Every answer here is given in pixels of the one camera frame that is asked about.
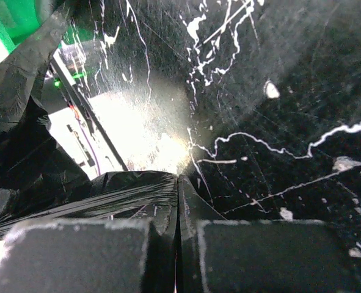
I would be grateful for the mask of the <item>black trash bag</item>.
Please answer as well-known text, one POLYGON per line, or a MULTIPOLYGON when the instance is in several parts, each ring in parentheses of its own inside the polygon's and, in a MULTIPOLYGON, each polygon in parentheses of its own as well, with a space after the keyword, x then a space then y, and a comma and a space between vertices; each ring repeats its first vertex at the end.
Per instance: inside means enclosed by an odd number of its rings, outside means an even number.
POLYGON ((109 172, 89 179, 50 134, 39 100, 50 60, 76 1, 62 2, 0 63, 0 240, 21 222, 56 226, 153 209, 157 232, 174 238, 178 178, 166 172, 109 172))

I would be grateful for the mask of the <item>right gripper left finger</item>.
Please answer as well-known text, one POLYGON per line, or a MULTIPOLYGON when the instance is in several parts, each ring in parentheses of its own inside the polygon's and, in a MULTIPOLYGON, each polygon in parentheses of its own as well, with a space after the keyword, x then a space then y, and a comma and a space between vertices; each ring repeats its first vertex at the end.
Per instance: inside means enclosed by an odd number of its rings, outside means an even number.
POLYGON ((173 292, 178 180, 103 176, 4 238, 0 292, 173 292))

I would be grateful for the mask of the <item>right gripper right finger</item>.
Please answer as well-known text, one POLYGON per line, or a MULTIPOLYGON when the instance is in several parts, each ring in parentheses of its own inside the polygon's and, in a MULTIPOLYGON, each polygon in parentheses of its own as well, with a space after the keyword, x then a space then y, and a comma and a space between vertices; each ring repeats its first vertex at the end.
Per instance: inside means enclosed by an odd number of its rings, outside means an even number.
POLYGON ((226 220, 178 178, 179 292, 361 292, 338 234, 319 220, 226 220))

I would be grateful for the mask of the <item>green vegetable basket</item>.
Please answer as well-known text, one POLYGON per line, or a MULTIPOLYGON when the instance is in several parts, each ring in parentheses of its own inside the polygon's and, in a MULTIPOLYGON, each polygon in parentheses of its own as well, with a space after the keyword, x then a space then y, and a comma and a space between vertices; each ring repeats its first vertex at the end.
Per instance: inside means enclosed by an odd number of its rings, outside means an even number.
POLYGON ((54 54, 77 1, 0 1, 0 42, 11 53, 23 44, 54 54))

